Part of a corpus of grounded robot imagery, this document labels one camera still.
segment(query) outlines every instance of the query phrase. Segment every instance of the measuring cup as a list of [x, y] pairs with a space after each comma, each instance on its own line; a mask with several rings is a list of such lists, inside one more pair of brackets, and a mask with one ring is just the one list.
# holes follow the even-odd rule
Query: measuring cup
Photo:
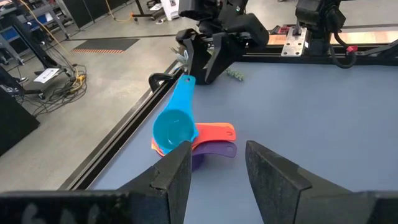
[[182, 75], [168, 105], [155, 120], [152, 134], [164, 154], [183, 141], [193, 142], [198, 136], [192, 115], [195, 81], [193, 76]]

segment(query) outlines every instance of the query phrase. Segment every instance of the cable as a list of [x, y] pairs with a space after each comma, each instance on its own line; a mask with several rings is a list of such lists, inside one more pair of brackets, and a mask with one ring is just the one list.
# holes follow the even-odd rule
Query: cable
[[[337, 41], [339, 44], [341, 44], [345, 49], [349, 48], [349, 45], [346, 44], [346, 43], [340, 38], [340, 36], [338, 35], [337, 32], [334, 33], [334, 36], [335, 36], [336, 41]], [[348, 53], [348, 55], [351, 57], [350, 63], [347, 64], [347, 65], [343, 65], [342, 63], [340, 63], [340, 62], [337, 60], [337, 57], [336, 57], [336, 54], [335, 54], [335, 50], [334, 50], [334, 48], [333, 48], [333, 46], [332, 46], [331, 44], [329, 44], [329, 49], [330, 49], [330, 54], [331, 54], [331, 58], [332, 58], [332, 60], [333, 60], [333, 63], [336, 64], [338, 67], [340, 67], [340, 68], [351, 68], [351, 67], [356, 63], [356, 54], [355, 54], [354, 51], [350, 51], [350, 52]]]
[[108, 0], [105, 0], [105, 3], [106, 3], [106, 6], [108, 7], [109, 14], [112, 16], [112, 18], [113, 18], [114, 21], [116, 21], [116, 22], [129, 22], [129, 21], [131, 21], [132, 19], [134, 19], [134, 13], [133, 13], [132, 11], [130, 12], [130, 18], [129, 18], [129, 19], [118, 19], [118, 18], [116, 18], [116, 17], [113, 15], [113, 13], [112, 13], [112, 9], [111, 9], [111, 6], [109, 6]]

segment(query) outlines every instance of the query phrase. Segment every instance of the table surface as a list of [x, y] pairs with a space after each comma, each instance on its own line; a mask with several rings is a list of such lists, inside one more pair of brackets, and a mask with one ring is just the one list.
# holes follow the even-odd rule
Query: table surface
[[[237, 156], [208, 156], [192, 175], [185, 223], [262, 223], [244, 150], [255, 140], [352, 191], [398, 189], [398, 72], [395, 67], [234, 63], [196, 86], [197, 123], [234, 125]], [[91, 185], [116, 189], [160, 159], [150, 148], [155, 108]]]

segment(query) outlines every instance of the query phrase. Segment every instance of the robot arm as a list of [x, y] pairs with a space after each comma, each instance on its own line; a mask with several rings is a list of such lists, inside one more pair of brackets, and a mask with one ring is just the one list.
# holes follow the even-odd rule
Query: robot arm
[[[246, 52], [246, 46], [265, 48], [269, 34], [254, 14], [246, 14], [248, 0], [223, 2], [189, 0], [180, 3], [180, 16], [198, 21], [200, 34], [181, 30], [176, 40], [188, 51], [188, 73], [207, 85]], [[214, 52], [208, 53], [214, 46]]]

